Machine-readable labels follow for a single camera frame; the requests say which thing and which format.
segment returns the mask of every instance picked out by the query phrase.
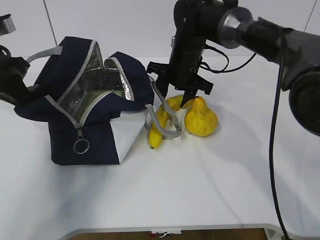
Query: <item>white bag panel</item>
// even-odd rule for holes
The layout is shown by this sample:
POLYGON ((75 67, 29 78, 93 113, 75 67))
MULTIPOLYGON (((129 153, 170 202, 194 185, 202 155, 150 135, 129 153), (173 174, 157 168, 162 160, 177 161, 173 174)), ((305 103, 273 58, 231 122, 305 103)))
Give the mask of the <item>white bag panel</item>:
POLYGON ((146 115, 143 111, 123 111, 119 118, 110 121, 120 164, 125 159, 132 144, 135 142, 145 121, 146 115))

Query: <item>black cable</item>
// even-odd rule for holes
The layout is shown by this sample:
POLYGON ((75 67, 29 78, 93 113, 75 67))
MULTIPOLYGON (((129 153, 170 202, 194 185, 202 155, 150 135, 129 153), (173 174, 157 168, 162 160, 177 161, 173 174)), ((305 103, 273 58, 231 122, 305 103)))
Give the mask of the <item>black cable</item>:
MULTIPOLYGON (((220 52, 221 52, 220 50, 216 49, 215 47, 214 47, 214 49, 215 49, 214 51, 217 52, 217 53, 220 53, 220 52)), ((255 58, 256 55, 257 55, 256 53, 253 54, 252 57, 250 57, 250 59, 249 59, 248 61, 246 61, 244 64, 242 64, 241 66, 239 66, 239 67, 237 67, 237 68, 231 69, 231 70, 226 70, 227 67, 228 67, 228 65, 229 65, 229 58, 228 58, 228 57, 227 57, 228 64, 227 64, 227 65, 225 66, 225 68, 222 69, 222 70, 213 70, 213 69, 210 68, 210 66, 208 65, 208 63, 206 63, 206 62, 204 62, 204 61, 202 61, 202 62, 200 63, 200 68, 202 68, 202 69, 204 69, 204 70, 207 70, 207 71, 209 71, 209 72, 212 72, 212 73, 214 73, 214 74, 232 73, 232 72, 238 71, 238 70, 244 68, 245 66, 247 66, 247 65, 255 58)))
POLYGON ((215 51, 216 53, 224 56, 227 63, 226 63, 225 67, 222 70, 213 70, 213 69, 210 68, 210 66, 206 62, 203 61, 203 62, 200 63, 200 68, 202 68, 204 70, 207 70, 207 71, 210 71, 210 72, 212 72, 214 74, 223 73, 227 69, 227 67, 229 66, 229 63, 230 63, 230 59, 227 56, 227 54, 225 54, 223 51, 221 51, 221 50, 219 50, 219 49, 217 49, 217 48, 215 48, 213 46, 209 46, 208 44, 204 45, 204 49, 209 49, 211 51, 215 51))
POLYGON ((237 68, 234 68, 234 69, 231 69, 231 70, 226 70, 226 71, 223 71, 222 73, 225 74, 225 73, 232 73, 232 72, 235 72, 235 71, 238 71, 242 68, 244 68, 245 66, 247 66, 256 56, 257 54, 253 54, 248 61, 246 61, 244 64, 242 64, 241 66, 237 67, 237 68))
MULTIPOLYGON (((271 183, 271 190, 272 190, 272 197, 273 197, 273 202, 274 202, 274 208, 276 212, 276 216, 278 218, 278 221, 280 223, 281 230, 284 234, 284 237, 286 240, 290 240, 288 236, 288 232, 286 230, 286 227, 284 225, 281 212, 280 212, 280 207, 279 207, 279 202, 278 202, 278 196, 277 196, 277 191, 276 191, 276 181, 275 181, 275 169, 274 169, 274 143, 275 143, 275 132, 276 132, 276 123, 277 123, 277 117, 278 117, 278 109, 279 109, 279 102, 280 102, 280 94, 281 94, 281 83, 284 75, 284 66, 285 66, 285 59, 286 59, 286 49, 287 49, 287 40, 285 37, 284 31, 279 28, 276 25, 270 25, 270 27, 275 28, 279 33, 280 33, 280 39, 281 39, 281 61, 280 61, 280 67, 279 67, 279 73, 278 73, 278 79, 277 79, 277 85, 276 85, 276 92, 275 92, 275 98, 274 98, 274 106, 273 106, 273 113, 272 113, 272 121, 271 121, 271 129, 270 129, 270 142, 269 142, 269 169, 270 169, 270 183, 271 183)), ((215 52, 220 53, 221 51, 211 47, 214 49, 215 52)), ((210 66, 206 62, 201 62, 200 63, 200 68, 210 71, 215 74, 220 74, 220 73, 231 73, 238 71, 248 65, 256 56, 257 54, 253 54, 252 57, 246 61, 243 65, 231 69, 231 70, 226 70, 224 68, 221 71, 218 70, 212 70, 210 66)))
POLYGON ((5 55, 7 57, 11 57, 11 52, 9 51, 8 48, 0 45, 0 56, 5 55))
POLYGON ((272 121, 271 121, 270 142, 269 142, 269 168, 270 168, 271 190, 272 190, 272 197, 273 197, 275 212, 276 212, 276 215, 285 239, 290 240, 286 227, 282 220, 281 213, 280 213, 277 191, 276 191, 275 169, 274 169, 275 132, 276 132, 276 123, 277 123, 278 109, 279 109, 279 102, 280 102, 281 83, 284 75, 284 66, 285 66, 286 49, 287 49, 287 40, 283 30, 279 27, 276 27, 276 29, 279 31, 280 37, 281 37, 281 62, 279 67, 278 80, 276 84, 274 107, 273 107, 273 114, 272 114, 272 121))

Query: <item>white table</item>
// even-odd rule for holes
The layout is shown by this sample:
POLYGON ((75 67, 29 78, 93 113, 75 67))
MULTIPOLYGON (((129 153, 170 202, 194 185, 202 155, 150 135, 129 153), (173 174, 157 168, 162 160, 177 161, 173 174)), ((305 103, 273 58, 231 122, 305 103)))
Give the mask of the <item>white table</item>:
MULTIPOLYGON (((249 57, 231 57, 231 66, 249 57)), ((140 58, 167 62, 167 58, 140 58)), ((219 69, 224 60, 206 59, 219 69)), ((31 84, 44 61, 26 77, 31 84)), ((143 130, 123 164, 58 166, 46 123, 0 103, 0 239, 58 240, 84 232, 269 228, 279 230, 269 177, 269 134, 278 67, 257 57, 215 83, 214 136, 184 135, 151 150, 143 130)), ((179 94, 171 90, 169 96, 179 94)), ((294 239, 320 237, 320 137, 294 119, 283 93, 275 138, 276 189, 294 239)))

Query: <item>banana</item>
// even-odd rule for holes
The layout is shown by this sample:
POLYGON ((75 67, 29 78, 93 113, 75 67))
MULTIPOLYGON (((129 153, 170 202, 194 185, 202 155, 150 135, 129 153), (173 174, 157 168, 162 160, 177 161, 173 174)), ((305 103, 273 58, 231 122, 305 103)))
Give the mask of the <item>banana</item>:
POLYGON ((207 137, 216 130, 218 117, 207 107, 205 100, 198 96, 185 114, 184 125, 189 133, 199 137, 207 137))
MULTIPOLYGON (((193 99, 188 101, 182 108, 180 108, 180 104, 183 100, 183 95, 173 96, 166 100, 168 105, 173 111, 178 111, 180 109, 185 109, 191 107, 193 103, 193 99)), ((170 115, 164 110, 163 106, 161 105, 156 112, 156 117, 159 120, 159 123, 162 128, 166 127, 167 121, 170 118, 170 115)), ((148 133, 148 143, 152 149, 156 149, 160 146, 163 139, 163 135, 158 131, 156 125, 152 123, 151 128, 148 133)))

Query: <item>zipper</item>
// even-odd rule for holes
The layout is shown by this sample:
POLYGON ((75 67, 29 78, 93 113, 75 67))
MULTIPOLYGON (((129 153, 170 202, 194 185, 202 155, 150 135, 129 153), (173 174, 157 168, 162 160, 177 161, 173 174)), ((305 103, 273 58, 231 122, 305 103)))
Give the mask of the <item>zipper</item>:
POLYGON ((98 97, 96 97, 96 99, 90 104, 90 106, 85 110, 84 114, 82 115, 81 119, 80 119, 80 126, 84 126, 85 122, 87 120, 87 117, 89 116, 89 113, 91 112, 91 110, 102 100, 104 99, 107 95, 113 93, 112 91, 106 91, 102 94, 100 94, 98 97))
POLYGON ((92 109, 102 100, 104 99, 107 95, 111 94, 112 91, 106 91, 102 94, 100 94, 91 104, 90 106, 85 110, 84 114, 82 115, 81 119, 79 122, 77 122, 67 111, 65 111, 51 96, 47 95, 45 98, 51 103, 52 106, 54 106, 57 110, 59 110, 63 115, 65 115, 70 122, 74 125, 74 128, 77 130, 77 138, 78 140, 73 144, 73 151, 78 154, 82 155, 85 154, 89 148, 90 148, 90 142, 88 139, 84 138, 82 128, 85 125, 85 122, 92 111, 92 109), (77 145, 80 142, 85 142, 87 144, 86 149, 84 151, 78 151, 77 150, 77 145))

